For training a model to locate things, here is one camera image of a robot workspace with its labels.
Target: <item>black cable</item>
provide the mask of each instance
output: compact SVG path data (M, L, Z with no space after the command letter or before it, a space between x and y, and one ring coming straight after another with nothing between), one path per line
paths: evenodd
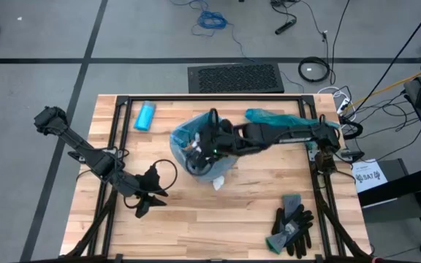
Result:
M322 77L317 78L317 79L309 79L309 78L307 78L307 77L306 77L306 76L302 73L302 69L301 69L301 68L302 68L302 66L303 66L304 64L307 64L307 63L313 63L313 64L318 64L318 65L323 66L324 68L326 68L326 73L325 73ZM326 61L324 61L323 59L318 58L318 57L315 57L315 56L310 56L310 57L308 57L308 58L304 58L304 59L302 59L302 60L300 61L300 63L298 64L298 74L300 75L300 77L301 77L302 79L304 79L305 81L308 81L308 82L310 82L310 83L317 83L317 82L321 82L321 81L323 81L323 80L326 80L326 79L329 77L330 72L331 72L331 69L330 69L329 64L328 64Z
M361 121L359 121L358 122L358 124L361 124L363 121L366 121L368 118L370 118L376 111L378 111L378 110L380 110L381 108L383 108L383 107L388 107L388 106L390 106L390 105L394 105L393 103L391 103L391 102L393 102L395 99L397 99L399 96L401 96L402 94L399 94L399 95L397 95L397 96L395 96L394 98L392 98L392 99L385 99L384 101L381 101L381 102L378 102L378 103L376 103L376 104L374 104L374 105L371 105L371 106L368 106L368 107L365 107L365 108L363 108L363 110L361 111L361 112L359 112L359 113L357 113L357 111L355 111L357 114L360 114L360 113L362 113L363 111L365 111L365 110L367 110L367 109L371 109L371 108L376 108L372 113L370 113L368 116L366 116L364 119L362 119ZM381 104L381 103L383 103L383 102L387 102L386 104L384 104L384 105L382 105L382 106L379 106L379 107L377 107L377 105L379 105L379 104ZM347 131L346 133L345 133L345 135L344 136L346 136L346 135L349 135L349 132L351 131L351 130L353 130L353 128L351 128L349 131Z
M382 258L383 258L383 259L387 259L387 258L390 258L390 257L393 257L393 256L397 256L397 255L401 255L401 254L404 254L404 253L406 253L406 252L413 251L413 250L415 250L415 249L419 249L419 248L420 248L420 247L417 247L417 248L410 248L410 249L407 249L407 250L405 250L405 251L401 251L401 252L396 253L396 254L392 254L392 255L389 255L389 256L383 256Z
M126 206L129 209L135 209L139 206L139 202L136 205L128 205L128 203L126 202L125 196L123 196L123 203L124 203L124 206Z
M353 96L352 96L352 92L350 92L350 88L349 88L349 86L344 85L342 88L339 88L339 90L338 90L338 91L342 91L342 89L343 89L343 88L347 88L347 92L349 93L349 99L350 99L350 102L352 103Z
M310 5L307 2L303 1L303 0L299 0L299 1L301 1L304 4L306 4L306 6L310 9L311 17L313 17L313 21L314 21L314 26L316 26L316 31L318 31L318 33L322 34L322 32L318 28L318 23L316 22L316 18L314 17L314 13L313 13L313 10L310 7Z
M337 36L339 35L339 31L341 30L342 20L344 19L345 11L347 11L347 7L349 6L349 3L350 3L350 0L347 0L347 3L345 4L345 7L344 7L344 11L342 12L342 15L341 15L341 20L339 21L339 25L337 27L337 32L335 33L335 38L334 38L334 43L333 43L333 60L331 61L331 67L330 67L330 70L332 72L332 74L330 75L331 85L334 85L335 79L336 79L335 74L334 74L335 43L337 42Z
M166 191L166 190L170 189L170 188L171 188L171 187L175 184L176 179L178 178L178 169L176 168L176 165L175 165L175 164L173 164L173 162L172 162L172 161L170 161L169 159L160 159L160 160L158 160L158 161L155 161L155 162L152 164L152 166L154 166L154 167L155 167L155 165L156 165L156 164L158 164L159 162L162 162L162 161L169 162L171 165L173 165L173 168L175 168L175 177L173 178L173 182L171 182L171 184L170 184L169 186L167 186L167 187L165 187L165 188L161 188L160 190L147 191L147 190L143 190L143 189L141 189L141 188L136 188L135 186L131 185L130 183L128 183L128 182L126 182L126 181L123 181L123 182L125 182L125 184L127 184L130 188L134 189L135 191L141 191L141 192L146 193L146 194L156 194L156 193L159 193L159 192L161 192L161 191Z
M288 10L289 10L289 8L292 5L294 5L294 4L298 3L298 2L299 1L296 1L296 2L294 2L292 4L290 4L289 6L286 6L285 5L285 2L283 0L281 0L281 1L271 1L270 2L270 5L271 5L272 9L274 9L274 11L276 11L277 13L282 14L282 15L286 15L287 16L287 22L288 22L289 16L292 16L295 19L295 21L297 20L297 17L295 15L289 13ZM280 11L280 10L277 10L276 7L284 7L285 8L285 12Z
M371 247L371 253L370 256L374 256L374 251L376 251L376 248L374 247L373 244L370 243L370 247Z
M146 190L142 190L142 189L140 189L140 188L135 188L134 186L132 186L131 184L129 184L128 182L126 182L126 181L124 181L129 187L131 187L131 188L133 188L134 190L136 190L136 191L141 191L141 192L143 192L143 193L146 193L146 194L155 194L155 193L159 193L159 192L162 192L162 191L166 191L166 190L168 190L168 189L170 189L174 184L175 184L175 182L176 182L176 179L178 178L178 169L176 168L176 165L175 164L173 164L173 162L172 161L170 161L169 159L160 159L160 160L157 160L157 161L155 161L153 164L152 164L152 166L153 167L155 167L156 166L156 164L158 164L159 162L163 162L163 161L166 161L166 162L168 162L168 163L170 163L171 165L173 165L173 168L175 168L175 177L173 178L173 182L171 182L171 184L169 185L169 186L167 186L167 187L165 187L165 188L162 188L162 189L160 189L160 190L155 190L155 191L146 191ZM136 204L136 205L128 205L128 203L126 202L126 197L125 196L123 196L123 203L124 203L124 205L127 207L127 208L129 208L129 209L135 209L136 207L138 207L139 206L139 202Z
M301 93L304 94L305 93L305 87L299 83L296 83L295 81L292 81L289 79L289 77L287 77L287 75L285 74L285 72L279 70L280 73L282 73L283 76L285 76L285 78L292 84L298 85L299 87L301 87Z
M420 120L419 120L419 118L413 118L413 119L411 119L411 120L408 120L408 123L407 123L406 125L403 125L403 123L400 123L400 124L395 125L395 126L391 126L391 127L388 127L388 128L380 129L380 130L378 130L378 131L371 132L371 133L366 134L366 135L363 135L363 136L361 136L361 137L357 137L357 139L363 139L363 138L368 137L368 136L370 136L370 135L377 134L377 133L379 133L379 132L384 132L384 131L387 131L387 130L390 130L390 129L395 129L395 132L399 132L399 131L401 131L404 127L411 126L412 124L415 124L415 123L417 123L417 122L419 122L419 121L420 121Z
M77 175L77 177L76 177L76 182L77 182L77 180L79 180L79 177L80 177L81 175L83 175L83 174L85 174L85 173L87 173L87 172L92 172L92 169L88 169L88 170L86 170L86 171L84 171L84 172L81 172L79 175Z
M410 145L414 144L414 142L415 142L415 141L417 141L417 139L418 139L418 137L420 136L420 134L421 134L421 128L420 128L420 130L418 131L417 136L416 136L416 137L414 138L414 140L412 140L410 143L408 143L407 145L404 145L404 146L402 146L402 147L400 147L400 148L398 148L398 149L395 149L395 150L393 150L393 151L392 151L392 152L390 152L390 153L387 153L387 154L383 155L381 158L376 159L375 161L382 160L382 159L384 159L385 157L387 157L387 156L389 156L389 155L391 155L391 154L393 154L393 153L396 153L396 152L398 152L398 151L400 151L400 150L402 150L402 149L404 149L404 148L409 147ZM357 138L355 138L355 144L357 145L358 150L362 151L362 150L360 149L360 146L358 145ZM362 159L362 161L367 162L367 163L373 163L373 162L374 162L374 161L365 161L365 160L363 160L363 159Z
M353 121L350 121L350 120L348 120L348 119L346 119L345 117L341 117L341 124L342 125L347 125L347 126L351 126L352 128L349 130L349 132L351 131L351 130L353 130L353 128L356 128L357 130L356 131L354 131L353 133L348 133L348 132L346 132L345 134L344 134L344 140L351 140L351 139L354 139L354 138L356 138L356 137L359 137L362 133L363 133L363 126L360 124L360 123L356 123L356 122L353 122Z
M365 102L371 97L371 95L373 94L373 92L378 88L379 84L381 83L381 81L383 81L384 77L386 77L387 73L389 72L389 70L391 69L391 67L393 66L393 64L395 63L395 61L398 59L398 57L402 54L402 52L406 49L407 45L410 43L410 41L412 40L412 38L415 36L415 34L417 33L417 31L420 29L421 27L421 21L420 24L418 25L418 27L414 30L414 32L412 33L412 35L409 37L409 39L406 41L406 44L404 44L404 46L401 48L401 50L399 50L399 53L394 57L394 59L391 61L390 65L388 66L388 68L386 69L386 71L384 72L384 74L381 76L381 78L379 79L378 83L374 86L374 88L370 91L369 95L366 96L365 100L363 100L363 102L360 104L360 106L357 107L357 110L355 112L357 112L364 104Z
M326 33L322 33L322 41L324 43L326 43L326 63L329 66L329 42L327 41L327 35L326 35ZM332 67L329 66L326 69L330 73L330 81L329 81L329 83L331 85L334 85L335 80L337 79L337 76L335 75L335 72L334 72L334 70L333 70Z
M346 175L346 176L348 176L348 177L350 177L351 179L353 179L354 180L354 183L355 184L357 184L357 179L355 179L355 177L353 176L353 175L349 175L348 173L346 173L346 172L342 172L342 171L339 171L339 170L336 170L336 172L338 172L338 173L341 173L342 175Z
M361 124L363 121L366 121L368 118L370 118L375 112L377 112L378 110L380 110L380 109L384 109L384 108L386 108L386 107L389 107L389 106L394 106L394 107L397 107L399 110L401 110L402 112L403 112L403 115L391 115L391 114L389 114L389 113L387 113L386 112L386 114L388 114L388 115L391 115L391 116L395 116L395 117L401 117L401 116L403 116L404 118L405 118L405 121L401 124L401 125L404 125L404 127L406 126L406 123L408 122L407 121L407 115L409 115L408 113L405 113L405 111L401 108L401 107L399 107L398 106L398 104L401 104L401 103L404 103L404 102L398 102L398 103L393 103L393 104L390 104L390 103L387 103L387 104L385 104L385 105L382 105L382 106L380 106L380 107L377 107L377 106L368 106L368 107L364 107L363 108L363 111L364 110L367 110L368 108L376 108L372 113L370 113L368 116L366 116L364 119L362 119L360 122L358 122L358 124ZM347 131L347 132L345 132L344 133L344 136L349 136L350 134L349 134L349 132L350 131L352 131L353 130L353 128L351 128L349 131Z
M350 165L350 169L352 169L353 168L353 165L352 165L352 163L350 162L350 161L346 161L346 160L344 160L343 158L341 158L340 156L338 156L337 155L337 153L333 153L339 160L341 160L341 161L343 161L344 163L346 163L346 164L348 164L348 165Z

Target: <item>blue cable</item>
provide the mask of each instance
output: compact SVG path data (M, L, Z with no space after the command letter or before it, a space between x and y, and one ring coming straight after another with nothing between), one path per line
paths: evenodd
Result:
M240 46L240 52L241 55L253 62L256 62L248 57L246 57L245 53L243 52L243 44L241 44L241 42L239 42L238 40L236 40L235 38L235 34L234 34L234 29L235 29L235 25L232 23L229 23L227 19L224 18L224 16L220 13L220 12L210 12L208 11L209 8L209 4L205 1L205 0L191 0L189 2L186 3L175 3L173 0L169 0L172 4L177 5L177 6L185 6L185 5L189 5L192 9L199 9L201 10L201 15L198 17L197 19L197 23L191 27L191 34L195 35L195 36L206 36L206 37L212 37L214 35L214 33L216 33L216 30L222 30L225 29L227 27L227 25L232 26L232 38L233 41L235 41L239 46ZM193 3L199 3L200 7L193 7ZM194 33L194 27L195 26L200 26L204 29L212 29L212 34L197 34Z

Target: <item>blue cloth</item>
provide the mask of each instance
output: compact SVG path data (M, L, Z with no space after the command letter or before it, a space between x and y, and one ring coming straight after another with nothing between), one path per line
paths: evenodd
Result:
M300 118L291 114L275 114L263 109L247 109L245 117L254 123L267 123L274 126L293 127L319 123L319 120ZM326 121L326 124L336 129L340 128L340 125L337 123ZM306 147L308 149L315 149L317 146L315 142L306 142Z

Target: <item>cable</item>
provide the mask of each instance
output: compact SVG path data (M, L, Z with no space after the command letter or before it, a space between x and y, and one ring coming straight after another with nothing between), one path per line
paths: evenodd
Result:
M373 244L370 243L370 247L371 247L371 253L370 256L374 256L374 251L376 251L376 248L374 247Z
M128 205L128 203L126 202L125 196L123 196L123 203L124 203L124 206L126 206L129 209L135 209L139 206L139 202L136 205Z
M391 104L391 102L393 102L395 99L397 99L399 96L401 96L402 94L399 94L399 95L397 95L397 96L395 96L394 98L392 98L392 99L386 99L386 100L384 100L384 101L381 101L381 102L378 102L378 103L376 103L376 104L374 104L374 105L371 105L371 106L368 106L368 107L364 107L363 109L362 109L362 111L359 111L359 110L357 110L357 111L355 111L354 113L362 113L362 112L364 112L365 110L367 110L367 109L371 109L371 108L373 108L373 107L375 107L376 109L372 112L372 113L370 113L368 116L366 116L364 119L362 119L361 121L359 121L358 122L358 124L361 124L363 121L366 121L368 118L370 118L376 111L378 111L378 110L380 110L381 108L383 108L383 107L389 107L390 105L395 105L395 104ZM381 103L383 103L383 102L387 102L386 104L384 104L384 105L382 105L381 107L377 107L377 105L379 105L379 104L381 104ZM347 131L346 133L345 133L345 135L347 135L351 130L353 130L353 128L352 129L350 129L349 131Z
M341 20L339 21L339 26L337 27L337 32L335 33L335 38L334 38L334 43L333 43L333 60L331 61L331 67L330 67L330 70L332 72L331 75L330 75L330 84L331 85L334 85L335 79L336 79L335 73L334 73L335 43L337 42L337 37L339 35L339 31L341 30L342 20L344 19L345 11L347 11L347 7L349 6L349 3L350 3L350 0L347 0L347 3L345 4L345 7L344 7L344 11L342 12L342 15L341 15Z
M414 144L414 142L418 139L418 137L420 136L420 134L421 134L421 128L420 128L420 130L418 131L417 136L416 136L416 137L414 138L414 140L412 140L409 144L404 145L404 146L402 146L402 147L400 147L400 148L398 148L398 149L395 149L395 150L393 150L392 152L390 152L390 153L387 153L387 154L383 155L381 158L376 159L375 161L382 160L382 159L384 159L385 157L387 157L387 156L389 156L389 155L391 155L391 154L393 154L393 153L396 153L396 152L398 152L398 151L400 151L400 150L402 150L402 149L404 149L404 148L409 147L410 145ZM362 151L362 150L360 149L360 146L358 145L357 138L355 138L355 144L357 145L358 150Z
M298 2L299 1L295 1L292 4L290 4L289 6L286 6L284 0L271 1L270 2L270 6L277 13L282 14L282 15L286 15L287 16L287 21L285 23L287 23L289 21L290 16L292 16L295 19L295 21L297 20L297 17L295 15L289 13L289 8L292 7L292 5L294 5L294 4L298 3ZM277 10L276 7L284 7L285 8L285 12L280 11L280 10Z
M300 0L300 1L304 4L306 4L306 6L310 9L311 17L313 18L313 21L314 21L314 26L316 26L316 31L318 31L318 33L322 34L322 32L318 28L318 23L316 22L316 18L314 18L314 13L313 13L312 8L310 7L310 5L307 2L305 2L303 0Z
M353 175L349 175L348 173L346 173L346 172L342 172L342 171L339 171L339 170L336 170L336 172L341 173L342 175L346 175L346 176L348 176L348 177L352 178L352 179L354 180L354 183L355 183L355 184L357 184L357 179L355 179L355 177L354 177Z
M341 89L342 88L345 88L345 87L347 87L347 91L349 92L349 95L350 96L347 96L347 94L345 94L343 91L341 91ZM333 92L333 97L334 98L338 98L338 97L340 97L340 96L344 96L344 98L345 99L347 99L349 102L352 100L352 93L350 92L350 88L349 88L349 86L347 86L347 85L345 85L344 87L342 87L342 88L337 88L337 87L333 87L333 86L330 86L330 87L326 87L326 88L322 88L322 89L320 89L317 93L318 94L320 94L322 91L326 91L326 90L328 90L328 89L333 89L333 90L336 90L335 92ZM355 118L357 118L357 115L354 115L353 116L353 118L352 119L350 119L349 121L355 121Z
M351 129L348 132L344 133L344 140L354 139L363 133L363 126L360 123L349 121L343 116L341 116L340 121L341 121L341 124L344 124L342 128L344 128L345 126L351 126ZM353 129L356 129L356 130L353 133L349 134L349 132Z
M349 161L344 160L343 158L341 158L340 156L338 156L338 155L337 155L337 153L333 153L333 154L335 155L335 157L339 158L339 160L341 160L341 161L343 161L344 163L346 163L346 164L350 165L350 169L352 169L352 168L353 168L353 165L352 165Z
M401 255L401 254L404 254L404 253L406 253L406 252L413 251L413 250L415 250L415 249L419 249L419 248L420 248L420 247L417 247L417 248L410 248L410 249L407 249L407 250L405 250L405 251L401 251L401 252L396 253L396 254L392 254L392 255L389 255L389 256L383 256L382 258L383 258L383 259L387 259L387 258L390 258L390 257L393 257L393 256L397 256L397 255Z
M155 161L155 162L152 164L152 166L153 166L153 167L155 167L155 166L156 166L156 164L158 164L159 162L162 162L162 161L166 161L166 162L168 162L168 163L171 163L171 165L173 165L173 168L175 168L175 177L173 178L173 182L171 182L171 184L170 184L169 186L167 186L167 187L165 187L165 188L162 188L162 189L160 189L160 190L155 190L155 191L146 191L146 190L142 190L142 189L140 189L140 188L136 188L135 186L131 185L130 183L128 183L128 182L127 182L127 181L125 181L125 180L123 180L123 182L125 182L125 184L127 184L130 188L133 188L133 189L134 189L134 190L136 190L136 191L141 191L141 192L146 193L146 194L155 194L155 193L159 193L159 192L166 191L166 190L170 189L170 188L171 188L171 187L175 184L176 179L178 178L178 169L176 168L176 165L175 165L175 164L173 164L173 162L172 162L172 161L170 161L170 160L168 160L168 159L160 159L160 160L157 160L157 161ZM139 206L139 203L137 203L136 205L128 205L128 204L126 203L126 197L125 197L125 196L123 196L123 203L124 203L124 205L125 205L127 208L129 208L129 209L134 209L134 208L136 208L137 206Z
M391 126L391 127L389 127L389 128L380 129L380 130L378 130L378 131L371 132L371 133L369 133L369 134L367 134L367 135L363 135L363 136L361 136L361 137L357 137L357 139L363 139L363 138L366 138L366 137L368 137L368 136L371 136L371 135L377 134L377 133L379 133L379 132L385 132L385 131L390 130L390 129L395 129L395 132L400 132L403 128L405 128L405 127L407 127L407 126L411 126L412 124L416 124L416 123L417 123L417 122L419 122L419 121L420 121L420 120L419 120L419 118L413 118L413 119L411 119L411 120L408 120L408 122L409 122L409 123L407 123L406 125L403 125L403 123L401 123L401 124L398 124L398 125L396 125L396 126Z
M410 76L410 77L407 77L407 78L405 78L405 79L403 79L403 80L399 80L398 82L393 83L393 84L391 84L391 85L387 86L386 88L383 88L383 89L381 89L381 90L379 90L379 91L375 91L375 92L373 92L373 93L371 94L371 96L375 96L375 95L377 95L377 94L380 94L381 92L388 91L388 90L390 90L391 88L394 88L394 87L396 87L396 86L398 86L398 85L400 85L400 84L403 84L403 83L409 82L410 80L413 80L414 78L416 78L416 77L418 77L418 76L420 76L420 75L421 75L421 72L418 72L418 73L417 73L417 74L415 74L415 75L412 75L412 76ZM356 102L354 102L352 105L357 105L357 104L359 104L359 103L363 102L365 99L366 99L366 97L361 98L361 99L357 100Z
M241 55L244 58L246 58L246 59L248 59L252 62L255 62L251 58L246 57L246 55L243 51L243 44L241 44L241 42L239 42L235 38L235 32L234 32L235 24L230 23L227 19L224 18L224 16L220 12L210 12L210 11L208 11L209 4L205 0L191 0L191 1L188 1L186 3L175 3L173 0L169 0L169 1L170 1L170 3L172 3L176 6L189 5L192 9L201 10L201 14L198 17L196 24L191 27L191 34L193 34L195 36L212 37L216 33L216 30L225 29L227 27L227 25L232 26L232 39L240 47ZM199 3L200 7L193 7L192 6L193 3ZM211 30L213 30L212 34L197 34L197 33L194 32L194 28L196 26L200 26L204 29L211 29Z
M86 171L84 171L84 172L81 172L79 175L77 175L77 177L76 177L76 182L77 182L77 180L79 180L79 178L80 178L80 176L81 176L81 175L83 175L83 174L85 174L85 173L87 173L87 172L92 172L92 169L88 169L88 170L86 170Z
M325 73L322 77L317 78L317 79L309 79L309 78L307 78L307 77L306 77L306 76L302 73L302 69L301 69L301 67L302 67L304 64L307 64L307 63L313 63L313 64L318 64L318 65L323 66L324 68L326 68L326 73ZM300 77L301 77L302 79L304 79L305 81L308 81L308 82L310 82L310 83L318 83L318 82L321 82L321 81L323 81L323 80L326 80L326 79L329 77L330 72L331 72L331 68L330 68L330 66L329 66L329 63L328 63L328 62L326 62L326 61L324 61L324 60L323 60L323 59L321 59L321 58L316 57L316 56L310 56L310 57L308 57L308 58L304 58L304 59L302 59L302 60L300 61L300 63L298 64L298 74L300 75Z
M390 65L387 67L386 71L384 72L384 74L381 76L381 78L379 79L378 83L374 86L374 88L370 91L369 95L366 96L365 100L363 100L363 102L360 104L360 106L358 106L357 110L359 110L364 104L365 102L371 97L371 95L373 94L373 92L378 88L379 84L381 83L381 81L383 81L384 77L386 77L387 73L389 72L389 70L391 69L391 67L393 66L393 64L395 63L395 61L398 59L398 57L402 54L402 52L406 49L407 45L410 43L410 41L412 40L412 38L415 36L415 34L417 33L417 31L420 29L421 27L421 21L420 24L418 25L418 27L414 30L414 32L412 33L412 35L409 37L409 39L406 41L406 43L404 44L404 46L401 48L401 50L399 50L399 53L394 57L394 59L391 61Z
M280 73L282 73L282 75L290 82L290 83L293 83L293 84L295 84L295 85L298 85L300 88L301 88L301 93L302 94L304 94L305 93L305 87L303 86L303 85L301 85L301 84L299 84L299 83L296 83L295 81L291 81L290 79L289 79L289 77L287 77L287 75L285 74L285 72L283 72L283 71L281 71L281 70L279 70L280 71Z

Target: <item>blue object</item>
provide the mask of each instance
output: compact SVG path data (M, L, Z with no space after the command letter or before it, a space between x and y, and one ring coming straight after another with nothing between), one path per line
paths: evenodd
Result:
M243 52L243 44L241 44L241 42L236 40L235 35L233 34L233 30L235 29L235 25L228 22L228 20L225 19L224 16L220 12L210 12L210 11L208 11L209 4L205 0L191 0L191 1L184 2L184 3L175 3L173 0L169 0L169 1L172 4L177 5L177 6L189 5L192 9L201 10L201 15L198 17L196 24L191 27L191 34L193 34L195 36L212 37L214 35L214 33L216 33L217 29L222 30L222 29L226 28L227 25L231 25L232 26L232 38L233 38L233 41L235 41L240 46L241 55L244 58L255 62L254 60L246 57L245 53ZM193 5L192 5L193 3L198 3L199 6L193 7ZM212 34L197 34L197 33L194 33L194 27L195 26L200 26L204 29L212 29L213 30Z
M150 101L145 101L140 108L139 116L136 119L134 128L140 131L148 131L151 127L153 114L155 113L155 104Z
M300 126L300 125L314 125L319 123L319 120L300 118L291 114L275 114L263 109L247 109L245 117L254 123L267 123L274 126ZM331 121L326 121L328 126L339 129L341 126ZM306 142L307 149L316 149L315 142Z

